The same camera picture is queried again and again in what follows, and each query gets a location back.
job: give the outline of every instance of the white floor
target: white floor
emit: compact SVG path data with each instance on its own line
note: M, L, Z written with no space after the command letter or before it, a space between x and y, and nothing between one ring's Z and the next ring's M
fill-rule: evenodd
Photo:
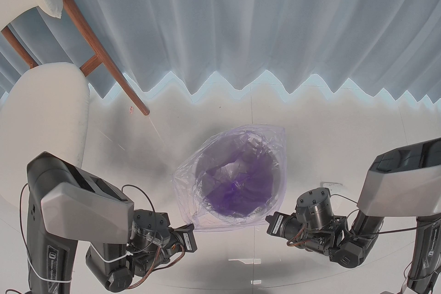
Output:
M320 80L308 80L292 95L277 84L254 83L243 91L224 82L208 83L196 102L182 86L169 82L147 100L148 117L124 92L104 100L91 92L90 120L83 169L120 187L133 183L168 212L172 226L183 225L171 185L171 174L207 138L230 128L265 123L287 132L288 189L281 212L292 213L297 197L323 182L343 184L341 192L358 198L374 158L398 146L441 136L441 103L416 103L410 95L394 101L387 92L372 98L350 82L332 94ZM127 190L137 208L149 208L136 190ZM355 207L333 199L334 213ZM4 224L0 246L0 292L25 292L25 250L17 211L0 204ZM387 219L383 230L413 226L414 219ZM266 234L266 226L219 233L196 233L198 250L176 266L156 272L135 293L170 294L376 294L399 291L403 270L413 252L414 232L381 235L367 261L347 270L324 256L286 247ZM84 263L80 243L72 294L106 293ZM434 293L441 293L441 284Z

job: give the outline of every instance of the white label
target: white label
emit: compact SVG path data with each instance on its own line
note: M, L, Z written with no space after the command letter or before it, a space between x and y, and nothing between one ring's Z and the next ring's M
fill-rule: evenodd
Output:
M191 251L190 238L188 237L187 233L183 233L183 235L184 235L185 245L187 246L187 250Z
M279 230L280 224L282 223L282 219L283 219L283 215L279 215L276 226L273 229L273 234L277 233L277 231Z

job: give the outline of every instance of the translucent garbage bag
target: translucent garbage bag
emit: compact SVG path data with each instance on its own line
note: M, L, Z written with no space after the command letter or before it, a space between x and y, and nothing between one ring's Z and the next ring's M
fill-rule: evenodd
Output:
M265 222L286 189L282 127L246 125L209 138L173 174L182 218L198 231Z

